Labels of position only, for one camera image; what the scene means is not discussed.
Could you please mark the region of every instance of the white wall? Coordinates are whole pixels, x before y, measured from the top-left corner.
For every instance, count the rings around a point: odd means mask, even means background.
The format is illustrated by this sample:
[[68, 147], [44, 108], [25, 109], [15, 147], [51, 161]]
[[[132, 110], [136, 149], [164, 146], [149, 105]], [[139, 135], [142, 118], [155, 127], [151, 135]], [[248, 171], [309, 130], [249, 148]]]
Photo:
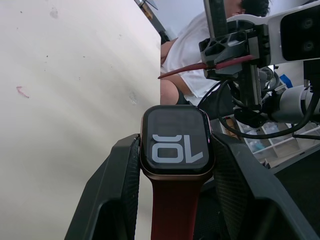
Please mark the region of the white wall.
[[[270, 14], [274, 15], [285, 10], [297, 7], [307, 0], [271, 0]], [[154, 0], [158, 7], [151, 7], [155, 16], [166, 29], [170, 38], [175, 38], [178, 33], [190, 23], [198, 14], [204, 11], [203, 0]]]

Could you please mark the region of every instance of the blue object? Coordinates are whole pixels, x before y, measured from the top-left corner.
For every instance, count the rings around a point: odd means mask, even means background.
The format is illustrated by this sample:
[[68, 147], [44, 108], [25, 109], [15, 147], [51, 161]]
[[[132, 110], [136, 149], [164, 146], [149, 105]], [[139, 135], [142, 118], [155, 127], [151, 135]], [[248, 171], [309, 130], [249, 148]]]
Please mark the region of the blue object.
[[287, 86], [288, 89], [294, 87], [294, 86], [292, 86], [292, 83], [291, 83], [290, 79], [285, 74], [280, 76], [280, 79]]

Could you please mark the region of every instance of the table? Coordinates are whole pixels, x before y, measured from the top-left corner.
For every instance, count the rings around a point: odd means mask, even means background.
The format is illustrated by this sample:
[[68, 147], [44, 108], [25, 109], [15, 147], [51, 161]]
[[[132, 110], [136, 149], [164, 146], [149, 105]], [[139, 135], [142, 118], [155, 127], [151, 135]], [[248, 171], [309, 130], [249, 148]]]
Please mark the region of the table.
[[[87, 180], [160, 102], [160, 37], [133, 0], [0, 2], [0, 238], [63, 239]], [[150, 239], [143, 176], [136, 239]]]

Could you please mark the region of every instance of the person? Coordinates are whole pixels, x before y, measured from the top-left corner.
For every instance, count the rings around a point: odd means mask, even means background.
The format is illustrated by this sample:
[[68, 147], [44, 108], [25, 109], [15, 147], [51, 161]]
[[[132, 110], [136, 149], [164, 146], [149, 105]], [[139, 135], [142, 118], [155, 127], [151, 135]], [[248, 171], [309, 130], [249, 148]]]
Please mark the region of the person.
[[[227, 18], [239, 14], [265, 17], [269, 13], [269, 0], [224, 0], [224, 5]], [[209, 37], [207, 17], [203, 12], [181, 31], [178, 38], [161, 46], [161, 73], [200, 63], [199, 43]], [[216, 83], [206, 79], [203, 70], [165, 77], [160, 81], [160, 103], [197, 106]]]

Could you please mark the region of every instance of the watch screen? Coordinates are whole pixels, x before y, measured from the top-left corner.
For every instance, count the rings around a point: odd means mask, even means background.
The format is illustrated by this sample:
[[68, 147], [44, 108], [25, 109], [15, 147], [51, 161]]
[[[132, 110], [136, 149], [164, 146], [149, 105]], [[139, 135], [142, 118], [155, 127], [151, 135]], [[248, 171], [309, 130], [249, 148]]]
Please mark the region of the watch screen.
[[142, 119], [141, 163], [153, 174], [201, 175], [214, 157], [207, 115], [195, 106], [150, 108]]

